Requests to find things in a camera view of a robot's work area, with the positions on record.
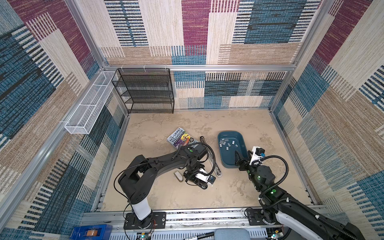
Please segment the small white mini stapler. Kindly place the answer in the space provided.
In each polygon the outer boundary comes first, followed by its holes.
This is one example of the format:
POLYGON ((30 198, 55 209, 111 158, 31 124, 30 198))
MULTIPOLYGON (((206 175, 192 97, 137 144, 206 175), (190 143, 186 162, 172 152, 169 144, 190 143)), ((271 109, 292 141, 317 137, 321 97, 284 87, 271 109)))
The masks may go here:
POLYGON ((183 182, 184 178, 179 171, 175 171, 174 175, 178 179, 179 182, 181 182, 181 183, 183 182))

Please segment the teal plastic tray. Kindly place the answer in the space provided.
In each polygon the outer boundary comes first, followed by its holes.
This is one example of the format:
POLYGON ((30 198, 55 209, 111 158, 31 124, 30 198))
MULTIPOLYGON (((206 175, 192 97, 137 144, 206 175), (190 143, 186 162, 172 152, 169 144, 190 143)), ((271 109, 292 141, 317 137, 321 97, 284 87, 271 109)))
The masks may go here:
POLYGON ((238 147, 234 149, 229 149, 228 151, 224 148, 219 147, 219 152, 221 156, 222 164, 227 169, 236 168, 235 166, 235 151, 239 151, 243 158, 248 158, 248 151, 246 148, 246 144, 244 141, 244 138, 241 133, 236 131, 223 131, 218 134, 218 144, 219 139, 228 139, 228 138, 234 138, 238 142, 238 147))

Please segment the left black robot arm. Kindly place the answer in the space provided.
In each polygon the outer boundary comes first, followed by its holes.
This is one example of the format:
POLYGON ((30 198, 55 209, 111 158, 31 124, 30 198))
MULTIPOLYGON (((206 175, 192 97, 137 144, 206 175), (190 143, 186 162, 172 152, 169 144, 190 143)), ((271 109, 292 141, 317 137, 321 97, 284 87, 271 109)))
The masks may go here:
POLYGON ((205 190, 215 182, 215 166, 213 149, 206 143, 195 142, 180 146, 175 152, 160 157, 136 156, 116 176, 114 183, 120 185, 122 190, 117 192, 127 199, 138 228, 146 229, 155 224, 147 196, 157 177, 176 169, 184 169, 186 183, 205 190))

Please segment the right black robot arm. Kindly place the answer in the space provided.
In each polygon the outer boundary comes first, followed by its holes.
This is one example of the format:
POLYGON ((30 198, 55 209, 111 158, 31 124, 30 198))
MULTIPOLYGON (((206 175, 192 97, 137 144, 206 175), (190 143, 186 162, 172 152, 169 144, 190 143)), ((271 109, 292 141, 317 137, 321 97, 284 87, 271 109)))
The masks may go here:
POLYGON ((307 240, 364 239, 362 232, 355 225, 344 225, 331 220, 280 188, 279 185, 289 173, 289 165, 284 158, 277 155, 266 156, 264 149, 258 147, 248 155, 248 158, 244 158, 239 151, 235 151, 235 165, 240 171, 247 172, 249 180, 259 192, 258 201, 266 224, 280 223, 307 240), (271 168, 263 164, 269 159, 279 159, 285 166, 284 175, 278 181, 275 180, 271 168))

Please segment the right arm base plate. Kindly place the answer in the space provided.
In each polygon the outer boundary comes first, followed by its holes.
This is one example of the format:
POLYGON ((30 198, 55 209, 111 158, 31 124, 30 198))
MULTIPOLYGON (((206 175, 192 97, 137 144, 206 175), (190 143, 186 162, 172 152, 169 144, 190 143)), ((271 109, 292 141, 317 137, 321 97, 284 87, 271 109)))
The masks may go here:
POLYGON ((244 214, 250 226, 280 225, 275 213, 269 210, 246 208, 244 214))

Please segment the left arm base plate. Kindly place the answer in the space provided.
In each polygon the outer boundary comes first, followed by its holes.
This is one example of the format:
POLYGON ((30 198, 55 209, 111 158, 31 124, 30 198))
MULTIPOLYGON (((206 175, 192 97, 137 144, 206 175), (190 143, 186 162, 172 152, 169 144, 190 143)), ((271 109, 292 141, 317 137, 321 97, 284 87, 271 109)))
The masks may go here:
POLYGON ((124 230, 164 229, 166 225, 166 212, 152 212, 143 220, 139 220, 134 213, 127 213, 124 230))

